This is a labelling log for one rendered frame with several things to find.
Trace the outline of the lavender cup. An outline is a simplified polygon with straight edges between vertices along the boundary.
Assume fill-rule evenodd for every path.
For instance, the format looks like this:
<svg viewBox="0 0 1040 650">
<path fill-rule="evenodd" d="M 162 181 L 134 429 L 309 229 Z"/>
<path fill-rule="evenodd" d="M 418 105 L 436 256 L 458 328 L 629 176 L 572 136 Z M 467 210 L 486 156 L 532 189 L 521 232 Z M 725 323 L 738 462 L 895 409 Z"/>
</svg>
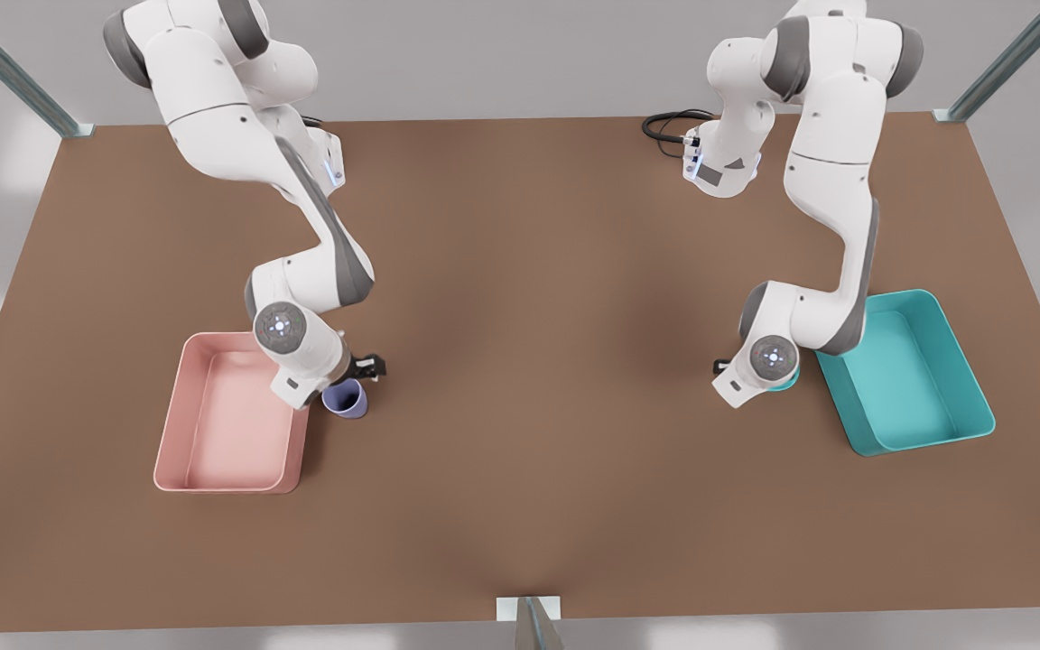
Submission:
<svg viewBox="0 0 1040 650">
<path fill-rule="evenodd" d="M 356 378 L 327 386 L 320 399 L 327 411 L 343 419 L 358 419 L 367 415 L 367 392 Z"/>
</svg>

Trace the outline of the pink box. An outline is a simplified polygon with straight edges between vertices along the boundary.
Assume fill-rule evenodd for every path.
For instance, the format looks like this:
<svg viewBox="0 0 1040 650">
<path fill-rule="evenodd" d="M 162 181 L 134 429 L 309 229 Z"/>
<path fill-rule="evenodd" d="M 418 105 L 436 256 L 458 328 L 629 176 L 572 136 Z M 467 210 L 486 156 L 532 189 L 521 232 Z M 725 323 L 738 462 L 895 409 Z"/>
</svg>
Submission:
<svg viewBox="0 0 1040 650">
<path fill-rule="evenodd" d="M 185 342 L 153 471 L 162 491 L 288 494 L 296 489 L 307 412 L 274 395 L 278 366 L 248 332 Z"/>
</svg>

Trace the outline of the teal box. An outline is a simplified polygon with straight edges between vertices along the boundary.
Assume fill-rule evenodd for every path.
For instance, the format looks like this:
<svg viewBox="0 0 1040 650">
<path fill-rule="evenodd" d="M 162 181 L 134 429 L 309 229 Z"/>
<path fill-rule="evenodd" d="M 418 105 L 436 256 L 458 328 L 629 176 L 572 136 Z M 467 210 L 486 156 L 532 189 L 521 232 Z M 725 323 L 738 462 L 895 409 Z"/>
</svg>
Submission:
<svg viewBox="0 0 1040 650">
<path fill-rule="evenodd" d="M 850 447 L 863 457 L 979 439 L 996 428 L 940 301 L 911 289 L 872 295 L 859 344 L 820 367 Z"/>
</svg>

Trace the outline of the silver frame post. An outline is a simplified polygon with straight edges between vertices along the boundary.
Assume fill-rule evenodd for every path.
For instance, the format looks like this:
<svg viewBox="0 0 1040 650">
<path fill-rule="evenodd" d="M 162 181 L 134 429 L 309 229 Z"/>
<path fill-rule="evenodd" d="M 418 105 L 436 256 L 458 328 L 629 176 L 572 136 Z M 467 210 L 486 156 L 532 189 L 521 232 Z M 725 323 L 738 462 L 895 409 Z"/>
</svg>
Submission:
<svg viewBox="0 0 1040 650">
<path fill-rule="evenodd" d="M 1029 58 L 1040 50 L 1040 12 L 1036 14 L 1022 32 L 990 63 L 966 90 L 953 100 L 950 107 L 936 108 L 930 115 L 937 123 L 964 124 L 985 106 L 996 92 L 1014 77 L 1017 70 L 1028 63 Z"/>
<path fill-rule="evenodd" d="M 500 597 L 496 614 L 515 624 L 515 650 L 566 650 L 554 625 L 562 620 L 560 596 Z"/>
<path fill-rule="evenodd" d="M 94 124 L 80 123 L 0 46 L 0 81 L 62 139 L 90 137 Z"/>
</svg>

